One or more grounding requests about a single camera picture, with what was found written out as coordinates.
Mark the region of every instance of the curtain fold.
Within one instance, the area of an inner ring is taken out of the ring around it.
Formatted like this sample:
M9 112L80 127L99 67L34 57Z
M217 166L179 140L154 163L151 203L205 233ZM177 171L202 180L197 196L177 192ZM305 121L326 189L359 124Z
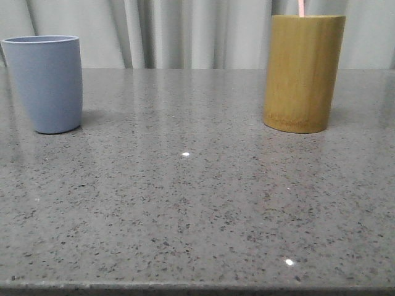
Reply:
M297 14L297 0L1 0L1 7L1 39L77 35L88 68L265 68L271 15ZM340 68L395 66L394 0L307 0L306 12L347 15Z

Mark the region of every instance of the cup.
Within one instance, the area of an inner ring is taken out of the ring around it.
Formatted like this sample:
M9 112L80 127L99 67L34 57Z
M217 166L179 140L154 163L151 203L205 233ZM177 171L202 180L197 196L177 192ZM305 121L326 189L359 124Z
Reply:
M316 133L328 126L346 17L274 15L264 123Z
M57 134L81 125L83 87L76 36L1 41L11 78L34 130Z

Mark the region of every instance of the curtain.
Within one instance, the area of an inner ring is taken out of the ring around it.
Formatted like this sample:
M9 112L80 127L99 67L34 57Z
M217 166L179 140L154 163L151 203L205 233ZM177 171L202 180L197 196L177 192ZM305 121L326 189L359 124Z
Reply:
M306 12L347 15L340 68L394 68L394 0L307 0ZM297 0L0 0L0 38L77 35L88 68L254 69L272 14L297 14Z

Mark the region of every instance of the cup rim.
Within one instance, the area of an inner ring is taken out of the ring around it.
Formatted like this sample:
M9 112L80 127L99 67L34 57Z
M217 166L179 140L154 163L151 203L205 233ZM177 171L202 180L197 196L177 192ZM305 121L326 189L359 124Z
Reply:
M43 44L69 42L78 39L79 37L70 35L35 35L6 38L1 42L9 44Z
M290 19L335 19L336 17L346 17L345 15L305 15L300 17L297 14L275 14L272 17L287 17Z

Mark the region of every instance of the gray countertop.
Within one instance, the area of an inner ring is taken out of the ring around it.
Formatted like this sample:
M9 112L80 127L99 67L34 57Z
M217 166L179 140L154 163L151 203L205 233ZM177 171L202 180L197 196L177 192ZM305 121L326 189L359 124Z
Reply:
M394 291L395 71L339 71L317 134L262 123L261 70L83 74L43 135L0 71L0 287Z

